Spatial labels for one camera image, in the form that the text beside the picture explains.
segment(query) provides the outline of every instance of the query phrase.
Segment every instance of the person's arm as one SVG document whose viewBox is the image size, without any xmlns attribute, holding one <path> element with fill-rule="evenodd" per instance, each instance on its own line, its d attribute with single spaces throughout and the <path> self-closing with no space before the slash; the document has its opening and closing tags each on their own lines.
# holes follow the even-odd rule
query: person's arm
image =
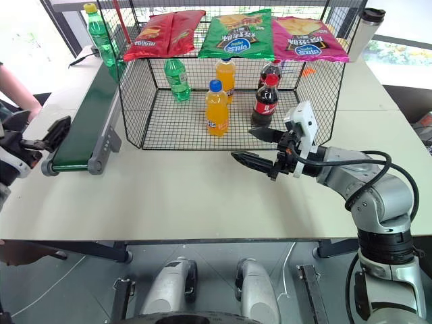
<svg viewBox="0 0 432 324">
<path fill-rule="evenodd" d="M 3 64 L 0 64 L 0 91 L 18 107 L 30 110 L 29 121 L 42 109 L 36 98 Z"/>
</svg>

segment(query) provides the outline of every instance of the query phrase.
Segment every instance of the bag of chips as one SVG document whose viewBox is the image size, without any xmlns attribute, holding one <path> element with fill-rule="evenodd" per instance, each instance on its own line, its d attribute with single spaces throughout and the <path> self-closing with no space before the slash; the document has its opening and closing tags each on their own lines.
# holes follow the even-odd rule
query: bag of chips
<svg viewBox="0 0 432 324">
<path fill-rule="evenodd" d="M 195 49 L 194 31 L 204 15 L 204 10 L 185 10 L 174 14 L 168 57 L 183 55 Z"/>
<path fill-rule="evenodd" d="M 128 62 L 141 57 L 164 57 L 168 53 L 174 13 L 152 16 L 123 59 Z"/>
<path fill-rule="evenodd" d="M 173 57 L 190 52 L 195 49 L 195 28 L 204 15 L 204 10 L 186 10 L 151 16 L 124 60 Z"/>
<path fill-rule="evenodd" d="M 320 20 L 296 17 L 274 18 L 273 38 L 276 59 L 294 61 L 349 62 L 350 58 Z"/>
<path fill-rule="evenodd" d="M 271 9 L 213 17 L 198 57 L 275 59 Z"/>
</svg>

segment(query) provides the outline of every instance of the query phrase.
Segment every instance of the fanta bottle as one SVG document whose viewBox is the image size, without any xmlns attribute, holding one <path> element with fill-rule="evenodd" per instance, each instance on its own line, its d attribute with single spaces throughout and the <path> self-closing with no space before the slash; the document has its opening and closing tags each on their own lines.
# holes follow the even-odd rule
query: fanta bottle
<svg viewBox="0 0 432 324">
<path fill-rule="evenodd" d="M 221 80 L 210 81 L 210 91 L 205 96 L 207 129 L 210 135 L 223 136 L 228 131 L 230 113 L 227 108 L 228 96 L 222 90 Z"/>
<path fill-rule="evenodd" d="M 222 89 L 228 96 L 228 105 L 232 102 L 234 95 L 235 75 L 236 64 L 231 59 L 221 59 L 216 63 L 216 79 L 222 81 Z"/>
</svg>

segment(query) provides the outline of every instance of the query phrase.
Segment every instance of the yellow bottle cap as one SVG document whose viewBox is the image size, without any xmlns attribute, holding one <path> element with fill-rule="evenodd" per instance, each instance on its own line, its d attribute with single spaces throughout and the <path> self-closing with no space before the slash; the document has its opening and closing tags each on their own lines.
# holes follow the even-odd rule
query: yellow bottle cap
<svg viewBox="0 0 432 324">
<path fill-rule="evenodd" d="M 94 3 L 86 3 L 84 5 L 84 10 L 88 14 L 94 14 L 95 12 L 97 12 L 97 8 L 96 8 L 96 5 Z"/>
</svg>

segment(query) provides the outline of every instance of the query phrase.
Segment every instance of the green chip bag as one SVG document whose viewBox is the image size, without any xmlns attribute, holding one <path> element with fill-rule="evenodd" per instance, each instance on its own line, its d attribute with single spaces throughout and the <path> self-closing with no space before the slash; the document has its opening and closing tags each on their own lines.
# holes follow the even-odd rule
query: green chip bag
<svg viewBox="0 0 432 324">
<path fill-rule="evenodd" d="M 213 17 L 198 57 L 275 59 L 271 9 Z"/>
</svg>

